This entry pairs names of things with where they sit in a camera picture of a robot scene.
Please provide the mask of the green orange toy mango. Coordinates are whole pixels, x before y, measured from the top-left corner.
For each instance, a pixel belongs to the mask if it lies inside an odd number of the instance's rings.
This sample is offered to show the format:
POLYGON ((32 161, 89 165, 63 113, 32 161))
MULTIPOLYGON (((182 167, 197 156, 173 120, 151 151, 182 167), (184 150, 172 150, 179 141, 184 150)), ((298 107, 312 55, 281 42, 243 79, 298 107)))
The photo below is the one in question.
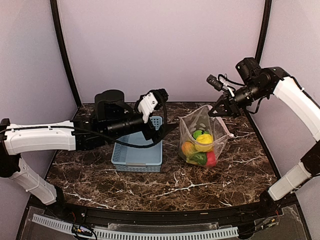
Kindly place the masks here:
POLYGON ((195 145, 190 141, 185 141, 181 146, 182 153, 186 156, 192 156, 197 152, 195 145))

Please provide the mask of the clear zip top bag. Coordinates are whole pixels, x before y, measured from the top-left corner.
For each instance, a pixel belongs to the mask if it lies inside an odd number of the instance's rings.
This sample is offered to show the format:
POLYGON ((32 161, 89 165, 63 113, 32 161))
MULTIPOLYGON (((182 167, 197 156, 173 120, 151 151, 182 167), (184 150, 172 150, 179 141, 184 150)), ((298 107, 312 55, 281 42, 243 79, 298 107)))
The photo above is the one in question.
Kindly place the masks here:
POLYGON ((207 104, 179 118, 178 152, 188 164, 215 167, 228 140, 234 137, 221 117, 209 116, 211 110, 207 104))

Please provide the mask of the green toy watermelon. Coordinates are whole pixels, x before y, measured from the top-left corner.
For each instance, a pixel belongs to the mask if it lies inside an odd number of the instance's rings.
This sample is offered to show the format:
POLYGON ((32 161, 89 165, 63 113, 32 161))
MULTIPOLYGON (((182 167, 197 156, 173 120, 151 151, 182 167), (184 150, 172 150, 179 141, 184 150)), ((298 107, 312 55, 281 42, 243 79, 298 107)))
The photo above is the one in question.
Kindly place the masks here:
POLYGON ((199 136, 204 135, 204 134, 209 134, 209 132, 199 129, 193 132, 192 137, 196 140, 199 136))

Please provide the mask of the yellow toy lemon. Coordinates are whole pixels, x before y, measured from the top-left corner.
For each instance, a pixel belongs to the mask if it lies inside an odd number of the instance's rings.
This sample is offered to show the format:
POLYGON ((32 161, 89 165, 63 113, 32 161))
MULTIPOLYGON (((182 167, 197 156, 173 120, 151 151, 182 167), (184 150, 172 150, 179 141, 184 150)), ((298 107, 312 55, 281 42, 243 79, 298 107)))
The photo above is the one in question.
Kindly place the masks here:
POLYGON ((195 148, 198 152, 210 152, 213 149, 214 139, 210 134, 200 135, 196 142, 195 148))

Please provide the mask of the green toy bell pepper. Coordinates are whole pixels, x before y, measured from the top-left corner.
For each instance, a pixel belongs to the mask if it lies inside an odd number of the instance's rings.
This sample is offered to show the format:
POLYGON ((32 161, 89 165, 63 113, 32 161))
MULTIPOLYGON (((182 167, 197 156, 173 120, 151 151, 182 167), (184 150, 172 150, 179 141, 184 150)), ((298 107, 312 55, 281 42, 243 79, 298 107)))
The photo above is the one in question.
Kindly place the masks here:
POLYGON ((205 152, 196 152, 187 157, 186 162, 193 165, 205 166, 207 164, 207 154, 205 152))

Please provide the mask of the red toy apple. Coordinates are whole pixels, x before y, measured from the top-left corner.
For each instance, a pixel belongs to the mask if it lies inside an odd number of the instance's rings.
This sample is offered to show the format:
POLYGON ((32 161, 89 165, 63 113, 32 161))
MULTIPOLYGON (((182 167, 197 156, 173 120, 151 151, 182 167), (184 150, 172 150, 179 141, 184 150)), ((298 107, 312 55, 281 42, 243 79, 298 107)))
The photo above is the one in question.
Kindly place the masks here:
POLYGON ((217 164, 217 159, 214 151, 209 151, 206 153, 206 167, 214 167, 217 164))

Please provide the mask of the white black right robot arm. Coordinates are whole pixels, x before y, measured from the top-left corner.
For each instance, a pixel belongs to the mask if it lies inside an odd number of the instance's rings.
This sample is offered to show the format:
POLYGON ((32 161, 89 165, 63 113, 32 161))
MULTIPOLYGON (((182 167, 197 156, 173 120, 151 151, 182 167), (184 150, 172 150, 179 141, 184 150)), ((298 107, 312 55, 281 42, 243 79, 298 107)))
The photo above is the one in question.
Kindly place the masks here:
POLYGON ((254 101, 276 96, 308 128, 315 145, 276 183, 268 188, 255 205, 255 213, 266 217, 275 203, 320 174, 320 107, 297 84, 296 79, 280 67, 237 66, 244 85, 236 91, 225 90, 208 113, 211 117, 233 117, 254 101))

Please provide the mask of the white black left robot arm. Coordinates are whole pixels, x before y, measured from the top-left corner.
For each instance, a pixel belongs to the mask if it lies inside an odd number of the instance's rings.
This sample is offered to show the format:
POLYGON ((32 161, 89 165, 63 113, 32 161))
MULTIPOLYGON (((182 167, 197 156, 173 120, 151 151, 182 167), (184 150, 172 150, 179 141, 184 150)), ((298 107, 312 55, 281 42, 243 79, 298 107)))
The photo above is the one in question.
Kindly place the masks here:
POLYGON ((117 143, 136 149, 157 145, 178 125, 163 119, 160 127, 150 119, 143 121, 117 120, 99 124, 92 119, 67 120, 38 125, 18 125, 4 118, 0 122, 0 176, 19 184, 37 197, 60 218, 67 218, 70 206, 64 202, 63 191, 47 181, 22 158, 21 154, 34 151, 65 150, 88 151, 117 143))

